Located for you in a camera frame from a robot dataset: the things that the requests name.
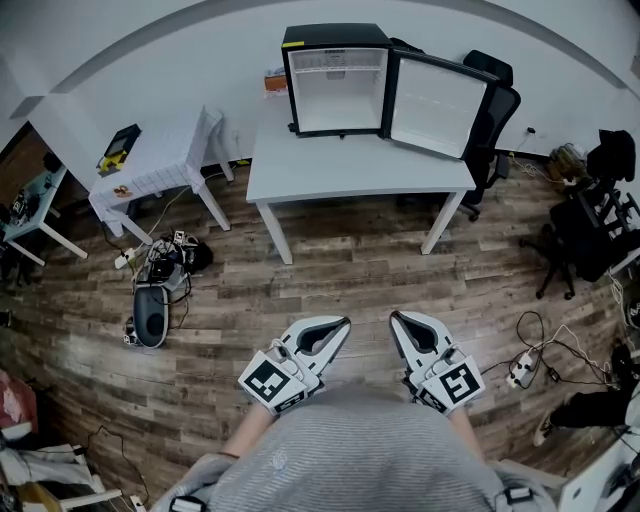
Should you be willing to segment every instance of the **mesh chair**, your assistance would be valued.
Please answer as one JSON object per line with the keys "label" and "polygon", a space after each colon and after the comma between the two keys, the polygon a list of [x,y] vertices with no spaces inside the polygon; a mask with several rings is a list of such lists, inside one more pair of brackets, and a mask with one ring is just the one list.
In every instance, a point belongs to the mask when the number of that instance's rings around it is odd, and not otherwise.
{"label": "mesh chair", "polygon": [[496,142],[513,113],[520,105],[520,95],[511,88],[513,71],[509,64],[473,50],[464,59],[464,64],[486,71],[499,78],[491,103],[485,112],[479,114],[477,129],[471,141],[471,147],[465,157],[465,163],[476,184],[476,189],[467,192],[462,200],[462,206],[472,213],[469,220],[476,221],[480,215],[477,205],[484,196],[484,191],[491,188],[498,178],[505,179],[509,173],[509,166],[496,164],[491,177],[491,163],[494,159]]}

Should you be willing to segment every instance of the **table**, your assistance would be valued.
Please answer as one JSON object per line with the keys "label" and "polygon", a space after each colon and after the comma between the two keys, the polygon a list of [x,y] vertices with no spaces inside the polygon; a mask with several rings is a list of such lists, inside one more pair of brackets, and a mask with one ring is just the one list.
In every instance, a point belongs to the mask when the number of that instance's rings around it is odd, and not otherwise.
{"label": "table", "polygon": [[190,186],[222,229],[231,229],[200,174],[207,144],[211,142],[227,180],[234,179],[219,141],[221,121],[220,111],[210,114],[202,107],[140,123],[142,132],[122,170],[99,178],[91,188],[89,201],[98,218],[107,223],[115,236],[122,236],[124,226],[142,243],[151,245],[151,237],[127,216],[128,203],[149,194]]}
{"label": "table", "polygon": [[377,135],[298,138],[289,132],[288,97],[264,101],[256,134],[247,201],[255,203],[286,264],[291,250],[271,205],[288,201],[382,194],[448,192],[422,254],[429,254],[460,205],[475,188],[466,164]]}
{"label": "table", "polygon": [[[60,186],[60,183],[62,183],[62,179],[64,178],[64,175],[66,173],[67,168],[62,166],[55,173],[51,173],[49,171],[43,172],[42,174],[36,176],[33,180],[31,180],[27,185],[25,185],[23,189],[25,190],[25,192],[27,192],[28,195],[40,195],[40,206],[38,207],[38,211],[33,215],[33,217],[31,217],[31,219],[24,222],[21,226],[9,224],[4,228],[4,241],[8,245],[13,247],[16,251],[21,252],[27,258],[36,262],[38,265],[42,265],[43,267],[44,261],[42,259],[30,253],[24,247],[18,245],[14,240],[22,235],[30,233],[31,231],[40,229],[51,238],[53,238],[56,242],[64,245],[71,252],[77,254],[83,259],[87,258],[86,252],[80,249],[77,245],[71,243],[45,222],[45,218],[49,211],[51,211],[51,213],[56,217],[59,217],[59,214],[55,210],[53,210],[53,208],[51,208],[51,202],[53,201],[53,197],[56,195],[58,187]],[[50,178],[51,180],[51,186],[47,189],[45,188],[45,183],[47,182],[48,178]]]}

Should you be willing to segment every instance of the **open fridge door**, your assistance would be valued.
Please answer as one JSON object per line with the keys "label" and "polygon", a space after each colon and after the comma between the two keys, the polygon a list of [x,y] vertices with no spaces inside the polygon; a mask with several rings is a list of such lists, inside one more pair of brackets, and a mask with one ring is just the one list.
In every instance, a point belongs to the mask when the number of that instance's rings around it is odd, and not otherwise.
{"label": "open fridge door", "polygon": [[391,54],[383,137],[464,158],[496,78],[423,53]]}

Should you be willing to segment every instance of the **forearm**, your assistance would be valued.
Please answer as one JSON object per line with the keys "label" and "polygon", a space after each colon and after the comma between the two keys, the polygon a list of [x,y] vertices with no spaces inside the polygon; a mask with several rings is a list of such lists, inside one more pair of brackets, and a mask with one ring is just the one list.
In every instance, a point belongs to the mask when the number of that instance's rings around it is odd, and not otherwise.
{"label": "forearm", "polygon": [[484,460],[484,452],[480,448],[478,438],[473,432],[473,427],[469,422],[469,416],[464,407],[458,407],[449,414],[449,421],[453,425],[454,430],[464,440],[471,451],[475,453],[480,459]]}
{"label": "forearm", "polygon": [[276,420],[265,407],[253,404],[240,426],[223,445],[220,453],[240,458],[249,453]]}

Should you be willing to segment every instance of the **fridge shelf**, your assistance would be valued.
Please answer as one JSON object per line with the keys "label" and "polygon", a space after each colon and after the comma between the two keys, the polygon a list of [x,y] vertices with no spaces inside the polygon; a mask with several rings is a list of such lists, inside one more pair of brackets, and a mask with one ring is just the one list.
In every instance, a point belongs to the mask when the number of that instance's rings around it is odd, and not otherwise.
{"label": "fridge shelf", "polygon": [[296,75],[301,73],[324,73],[327,71],[380,71],[380,66],[322,66],[316,68],[301,68],[294,70]]}

